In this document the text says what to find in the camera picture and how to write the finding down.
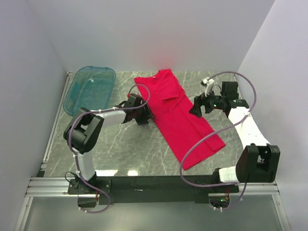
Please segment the red t shirt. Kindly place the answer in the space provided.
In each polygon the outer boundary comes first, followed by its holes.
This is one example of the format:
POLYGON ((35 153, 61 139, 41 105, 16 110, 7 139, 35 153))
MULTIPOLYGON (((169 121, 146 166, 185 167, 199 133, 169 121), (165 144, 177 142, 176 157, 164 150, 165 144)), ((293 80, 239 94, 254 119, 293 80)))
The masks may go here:
POLYGON ((193 104, 170 69, 152 77, 136 77, 134 82, 155 116, 154 122, 183 169, 188 170, 225 147, 219 135, 199 144, 188 157, 185 154, 214 130, 203 118, 189 113, 193 104))

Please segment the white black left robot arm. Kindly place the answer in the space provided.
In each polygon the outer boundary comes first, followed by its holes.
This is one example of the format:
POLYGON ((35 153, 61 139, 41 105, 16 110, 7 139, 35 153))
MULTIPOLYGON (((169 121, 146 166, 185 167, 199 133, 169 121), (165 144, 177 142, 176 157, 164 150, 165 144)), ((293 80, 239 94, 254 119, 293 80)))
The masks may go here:
POLYGON ((101 129, 114 124, 124 124, 133 119, 137 125, 144 125, 148 124, 148 120, 154 119, 154 114, 145 99, 138 94, 130 93, 126 101, 110 109, 80 108, 66 127, 63 138, 74 150, 74 160, 79 166, 74 177, 79 181, 79 188, 84 193, 91 193, 96 189, 96 171, 91 151, 96 145, 101 129))

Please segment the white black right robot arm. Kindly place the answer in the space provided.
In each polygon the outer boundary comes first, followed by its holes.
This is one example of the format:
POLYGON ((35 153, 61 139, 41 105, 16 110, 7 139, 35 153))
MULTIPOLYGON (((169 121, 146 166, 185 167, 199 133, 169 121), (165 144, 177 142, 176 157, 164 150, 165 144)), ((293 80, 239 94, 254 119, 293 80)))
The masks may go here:
POLYGON ((214 80, 206 79, 201 84, 205 91, 194 98, 190 114, 200 117, 202 106, 207 114, 215 109, 223 111, 235 126, 244 149, 235 166, 219 168, 213 173, 208 187, 222 192, 232 184, 274 182, 280 149, 271 145, 258 129, 248 103, 239 98, 238 83, 223 81, 220 95, 213 91, 214 80))

